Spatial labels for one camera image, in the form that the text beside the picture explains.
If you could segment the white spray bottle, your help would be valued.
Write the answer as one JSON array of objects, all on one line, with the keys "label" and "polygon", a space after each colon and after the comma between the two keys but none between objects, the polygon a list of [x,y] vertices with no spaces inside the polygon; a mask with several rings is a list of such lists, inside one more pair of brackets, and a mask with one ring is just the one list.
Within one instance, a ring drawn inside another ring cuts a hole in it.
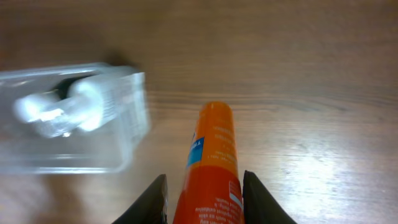
[{"label": "white spray bottle", "polygon": [[143,72],[88,76],[72,82],[64,99],[54,91],[33,93],[17,99],[13,110],[45,138],[76,129],[88,133],[116,118],[129,133],[144,134],[149,129],[144,81]]}]

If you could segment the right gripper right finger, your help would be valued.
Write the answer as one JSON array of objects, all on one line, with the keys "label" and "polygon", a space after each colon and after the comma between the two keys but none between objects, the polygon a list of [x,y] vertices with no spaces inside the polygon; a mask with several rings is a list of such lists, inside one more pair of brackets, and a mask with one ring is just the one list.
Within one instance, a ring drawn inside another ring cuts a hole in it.
[{"label": "right gripper right finger", "polygon": [[257,175],[248,170],[244,172],[243,202],[245,224],[297,224]]}]

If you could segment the orange tube white cap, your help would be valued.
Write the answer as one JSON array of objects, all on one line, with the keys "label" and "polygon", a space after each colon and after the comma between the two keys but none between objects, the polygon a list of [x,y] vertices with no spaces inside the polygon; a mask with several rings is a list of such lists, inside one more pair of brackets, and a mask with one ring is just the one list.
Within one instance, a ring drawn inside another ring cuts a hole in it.
[{"label": "orange tube white cap", "polygon": [[233,112],[209,102],[200,111],[174,224],[243,224]]}]

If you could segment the dark bottle white cap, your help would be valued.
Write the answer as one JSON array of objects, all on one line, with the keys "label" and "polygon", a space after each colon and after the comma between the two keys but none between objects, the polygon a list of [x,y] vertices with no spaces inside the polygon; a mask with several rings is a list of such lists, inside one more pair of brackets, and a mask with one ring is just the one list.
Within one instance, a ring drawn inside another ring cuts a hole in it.
[{"label": "dark bottle white cap", "polygon": [[64,100],[68,97],[68,91],[70,87],[77,82],[78,80],[90,77],[89,75],[80,76],[80,77],[73,77],[73,78],[66,78],[55,85],[52,90],[54,93],[61,99]]}]

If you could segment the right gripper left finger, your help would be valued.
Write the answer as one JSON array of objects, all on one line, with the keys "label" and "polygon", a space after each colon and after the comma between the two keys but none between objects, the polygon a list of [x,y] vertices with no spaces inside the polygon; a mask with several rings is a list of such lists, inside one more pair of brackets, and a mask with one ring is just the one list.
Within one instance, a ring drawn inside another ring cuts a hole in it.
[{"label": "right gripper left finger", "polygon": [[160,174],[113,224],[167,224],[167,176]]}]

